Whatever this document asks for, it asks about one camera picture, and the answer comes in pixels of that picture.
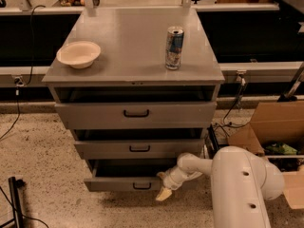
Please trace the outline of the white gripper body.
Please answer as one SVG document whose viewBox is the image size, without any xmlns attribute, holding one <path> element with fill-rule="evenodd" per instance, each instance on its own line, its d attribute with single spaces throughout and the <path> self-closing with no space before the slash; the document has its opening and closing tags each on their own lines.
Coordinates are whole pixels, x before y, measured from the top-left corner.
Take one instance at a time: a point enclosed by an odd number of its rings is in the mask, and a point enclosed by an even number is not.
<svg viewBox="0 0 304 228">
<path fill-rule="evenodd" d="M 189 177 L 188 173 L 175 166 L 164 172 L 162 178 L 163 186 L 170 190 L 177 190 Z"/>
</svg>

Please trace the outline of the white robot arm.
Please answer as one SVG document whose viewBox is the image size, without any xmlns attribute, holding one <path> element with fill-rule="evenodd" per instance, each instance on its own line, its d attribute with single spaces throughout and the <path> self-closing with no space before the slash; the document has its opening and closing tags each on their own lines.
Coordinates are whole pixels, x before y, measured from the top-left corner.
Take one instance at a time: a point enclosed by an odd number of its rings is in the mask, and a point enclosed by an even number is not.
<svg viewBox="0 0 304 228">
<path fill-rule="evenodd" d="M 174 167 L 158 174 L 162 187 L 156 200 L 168 199 L 202 174 L 211 181 L 215 228 L 271 228 L 265 202 L 283 193 L 283 175 L 269 161 L 235 146 L 221 148 L 213 159 L 180 154 Z"/>
</svg>

